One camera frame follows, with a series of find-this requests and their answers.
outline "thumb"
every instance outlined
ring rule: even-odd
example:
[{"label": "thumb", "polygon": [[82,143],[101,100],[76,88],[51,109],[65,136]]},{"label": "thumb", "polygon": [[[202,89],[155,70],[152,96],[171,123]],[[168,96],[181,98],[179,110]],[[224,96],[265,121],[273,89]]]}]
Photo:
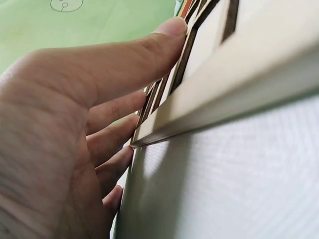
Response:
[{"label": "thumb", "polygon": [[14,72],[90,108],[168,73],[181,54],[186,31],[185,21],[174,17],[129,42],[39,50],[20,61]]}]

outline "drawing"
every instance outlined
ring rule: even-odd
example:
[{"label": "drawing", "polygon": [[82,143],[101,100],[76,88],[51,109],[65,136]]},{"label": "drawing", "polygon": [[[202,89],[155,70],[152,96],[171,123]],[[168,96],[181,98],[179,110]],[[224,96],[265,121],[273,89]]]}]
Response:
[{"label": "drawing", "polygon": [[83,5],[83,0],[51,0],[51,8],[59,12],[73,12]]}]

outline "white surface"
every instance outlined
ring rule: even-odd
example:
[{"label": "white surface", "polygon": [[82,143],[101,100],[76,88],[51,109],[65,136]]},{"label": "white surface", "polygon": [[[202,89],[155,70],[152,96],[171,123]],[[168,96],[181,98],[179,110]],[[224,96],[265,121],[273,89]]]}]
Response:
[{"label": "white surface", "polygon": [[236,30],[241,30],[246,23],[260,13],[271,1],[276,0],[239,0]]},{"label": "white surface", "polygon": [[117,239],[318,239],[319,95],[138,149]]},{"label": "white surface", "polygon": [[219,39],[217,33],[220,28],[223,4],[225,2],[225,0],[218,2],[213,11],[199,27],[188,59],[187,67],[185,69],[183,82],[185,79],[188,80],[189,76],[194,73],[205,60],[207,60],[216,47]]}]

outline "finger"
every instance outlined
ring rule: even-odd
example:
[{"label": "finger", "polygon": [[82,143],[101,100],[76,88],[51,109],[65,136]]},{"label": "finger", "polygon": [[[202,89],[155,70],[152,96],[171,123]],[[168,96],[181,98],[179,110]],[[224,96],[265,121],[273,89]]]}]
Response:
[{"label": "finger", "polygon": [[186,31],[185,21],[175,17],[130,42],[42,49],[20,61],[18,72],[28,75],[36,66],[41,74],[33,74],[33,81],[91,108],[163,77],[179,58]]},{"label": "finger", "polygon": [[110,159],[133,135],[139,117],[130,115],[87,137],[88,150],[95,167]]},{"label": "finger", "polygon": [[108,195],[115,187],[120,177],[130,165],[132,157],[133,149],[127,146],[110,160],[96,168],[95,172],[100,181],[102,197]]},{"label": "finger", "polygon": [[138,111],[143,107],[145,99],[144,91],[137,91],[91,108],[86,126],[87,135],[96,133],[112,122]]},{"label": "finger", "polygon": [[121,204],[123,189],[120,185],[115,188],[102,200],[103,206],[106,210],[108,231],[112,228],[114,217],[119,210]]}]

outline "beige frame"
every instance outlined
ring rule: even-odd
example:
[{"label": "beige frame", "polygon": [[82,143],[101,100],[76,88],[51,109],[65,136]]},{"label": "beige frame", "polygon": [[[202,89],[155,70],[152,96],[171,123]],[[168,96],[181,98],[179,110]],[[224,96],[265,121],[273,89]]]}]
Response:
[{"label": "beige frame", "polygon": [[318,90],[318,10],[316,0],[271,1],[143,122],[131,146]]}]

